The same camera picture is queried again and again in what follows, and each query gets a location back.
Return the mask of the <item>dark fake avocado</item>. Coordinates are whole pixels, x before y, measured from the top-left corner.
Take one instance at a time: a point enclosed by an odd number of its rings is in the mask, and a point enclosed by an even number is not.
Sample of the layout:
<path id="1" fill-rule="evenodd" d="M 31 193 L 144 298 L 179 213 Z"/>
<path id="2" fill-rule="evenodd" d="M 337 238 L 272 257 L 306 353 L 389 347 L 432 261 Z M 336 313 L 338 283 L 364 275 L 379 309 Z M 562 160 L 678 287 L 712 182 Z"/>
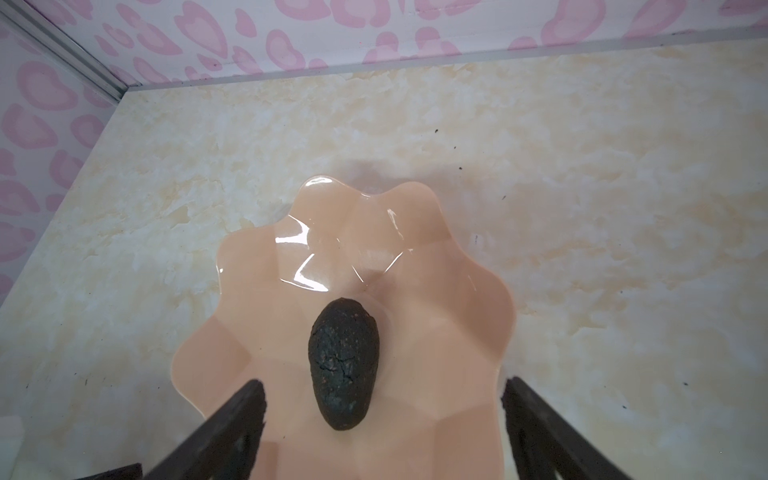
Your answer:
<path id="1" fill-rule="evenodd" d="M 338 298 L 321 311 L 308 341 L 312 387 L 324 420 L 336 431 L 367 415 L 377 378 L 380 335 L 363 305 Z"/>

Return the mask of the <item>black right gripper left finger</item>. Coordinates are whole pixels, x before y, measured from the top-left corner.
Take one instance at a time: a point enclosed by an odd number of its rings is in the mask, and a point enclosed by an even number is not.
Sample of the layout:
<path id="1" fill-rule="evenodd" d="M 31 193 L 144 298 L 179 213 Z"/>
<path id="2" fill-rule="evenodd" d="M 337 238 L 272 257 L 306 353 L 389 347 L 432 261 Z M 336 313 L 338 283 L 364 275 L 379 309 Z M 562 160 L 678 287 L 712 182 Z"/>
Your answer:
<path id="1" fill-rule="evenodd" d="M 254 469 L 267 409 L 262 382 L 248 381 L 152 470 L 139 463 L 95 479 L 248 479 Z"/>

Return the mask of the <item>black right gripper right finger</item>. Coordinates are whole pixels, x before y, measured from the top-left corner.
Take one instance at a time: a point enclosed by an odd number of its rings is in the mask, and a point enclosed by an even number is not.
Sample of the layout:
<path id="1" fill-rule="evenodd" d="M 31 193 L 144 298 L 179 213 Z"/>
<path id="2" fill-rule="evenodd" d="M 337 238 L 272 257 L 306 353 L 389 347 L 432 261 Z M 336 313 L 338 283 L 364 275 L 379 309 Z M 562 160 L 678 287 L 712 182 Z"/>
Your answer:
<path id="1" fill-rule="evenodd" d="M 521 378 L 506 381 L 501 401 L 519 478 L 629 479 Z"/>

